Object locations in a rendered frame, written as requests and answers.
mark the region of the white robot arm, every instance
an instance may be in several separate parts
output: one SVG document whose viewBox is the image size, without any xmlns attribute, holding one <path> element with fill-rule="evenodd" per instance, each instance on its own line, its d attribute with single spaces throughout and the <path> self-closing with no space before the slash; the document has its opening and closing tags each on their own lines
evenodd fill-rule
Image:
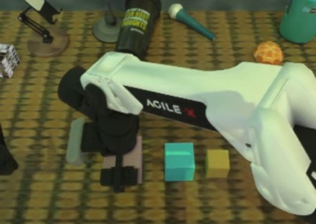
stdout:
<svg viewBox="0 0 316 224">
<path fill-rule="evenodd" d="M 83 88 L 99 87 L 115 111 L 143 111 L 218 131 L 251 162 L 266 200 L 296 215 L 315 211 L 315 149 L 305 148 L 297 135 L 316 135 L 316 81 L 303 64 L 243 62 L 207 72 L 109 52 L 80 81 Z"/>
</svg>

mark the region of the table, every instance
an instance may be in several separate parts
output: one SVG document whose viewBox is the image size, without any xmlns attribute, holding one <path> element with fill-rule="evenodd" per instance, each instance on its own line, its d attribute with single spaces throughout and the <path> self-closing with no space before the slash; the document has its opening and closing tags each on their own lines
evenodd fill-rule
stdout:
<svg viewBox="0 0 316 224">
<path fill-rule="evenodd" d="M 316 69 L 316 42 L 304 46 L 285 42 L 277 33 L 279 12 L 190 13 L 216 34 L 216 41 L 162 13 L 148 61 L 200 70 L 227 69 L 253 61 L 252 49 L 273 40 L 284 50 L 287 61 Z M 70 35 L 69 48 L 56 58 L 36 58 L 26 49 L 31 30 L 18 22 L 17 15 L 0 12 L 0 41 L 14 44 L 21 57 L 13 78 L 0 80 L 0 122 L 20 164 L 12 176 L 0 178 L 0 223 L 304 223 L 260 197 L 249 163 L 219 134 L 147 114 L 141 115 L 143 185 L 122 194 L 101 187 L 102 157 L 98 154 L 92 154 L 85 167 L 66 164 L 70 122 L 80 114 L 58 100 L 59 80 L 76 65 L 89 68 L 114 45 L 100 43 L 91 34 L 92 24 L 102 13 L 63 12 L 59 25 Z M 40 21 L 36 13 L 32 18 Z M 195 144 L 195 181 L 164 182 L 165 142 Z M 232 169 L 227 179 L 208 180 L 205 152 L 218 148 L 229 150 Z"/>
</svg>

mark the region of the teal cup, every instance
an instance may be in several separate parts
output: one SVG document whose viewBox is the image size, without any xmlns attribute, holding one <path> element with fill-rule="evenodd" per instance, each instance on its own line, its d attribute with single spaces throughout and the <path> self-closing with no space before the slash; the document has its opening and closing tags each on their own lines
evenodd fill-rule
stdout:
<svg viewBox="0 0 316 224">
<path fill-rule="evenodd" d="M 279 33 L 287 41 L 304 44 L 316 35 L 316 0 L 289 0 Z"/>
</svg>

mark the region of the teal cube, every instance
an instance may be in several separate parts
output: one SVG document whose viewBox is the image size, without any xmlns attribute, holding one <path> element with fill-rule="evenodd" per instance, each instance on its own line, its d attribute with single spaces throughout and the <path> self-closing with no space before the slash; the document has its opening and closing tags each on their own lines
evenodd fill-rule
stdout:
<svg viewBox="0 0 316 224">
<path fill-rule="evenodd" d="M 193 181 L 195 169 L 193 143 L 164 144 L 165 181 Z"/>
</svg>

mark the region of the white microphone head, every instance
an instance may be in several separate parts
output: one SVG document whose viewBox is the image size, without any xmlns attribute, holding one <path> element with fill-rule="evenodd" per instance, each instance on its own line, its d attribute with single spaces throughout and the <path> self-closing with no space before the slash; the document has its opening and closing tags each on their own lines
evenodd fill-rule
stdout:
<svg viewBox="0 0 316 224">
<path fill-rule="evenodd" d="M 168 10 L 169 17 L 172 19 L 176 19 L 176 15 L 181 9 L 183 9 L 183 6 L 181 4 L 179 3 L 172 4 Z"/>
</svg>

